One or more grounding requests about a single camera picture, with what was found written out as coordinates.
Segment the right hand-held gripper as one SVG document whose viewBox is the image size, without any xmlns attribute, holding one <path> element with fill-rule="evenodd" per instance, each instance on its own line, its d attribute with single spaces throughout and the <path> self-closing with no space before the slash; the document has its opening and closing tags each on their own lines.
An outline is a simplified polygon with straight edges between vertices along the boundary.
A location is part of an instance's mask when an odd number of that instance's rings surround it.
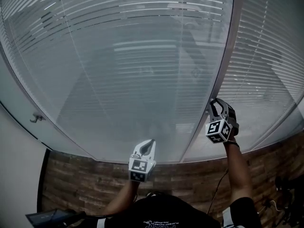
<svg viewBox="0 0 304 228">
<path fill-rule="evenodd" d="M 222 111 L 218 114 L 215 104 L 218 103 Z M 238 134 L 235 110 L 220 98 L 212 100 L 209 104 L 210 122 L 206 124 L 205 134 L 212 143 L 224 143 L 229 140 L 231 131 Z"/>
</svg>

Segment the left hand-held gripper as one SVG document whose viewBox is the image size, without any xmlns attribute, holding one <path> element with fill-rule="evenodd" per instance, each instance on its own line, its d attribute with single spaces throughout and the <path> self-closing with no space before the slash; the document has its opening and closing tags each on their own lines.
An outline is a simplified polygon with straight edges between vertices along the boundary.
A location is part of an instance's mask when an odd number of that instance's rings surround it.
<svg viewBox="0 0 304 228">
<path fill-rule="evenodd" d="M 156 141 L 146 140 L 136 145 L 129 159 L 129 180 L 146 182 L 156 165 L 155 157 Z"/>
</svg>

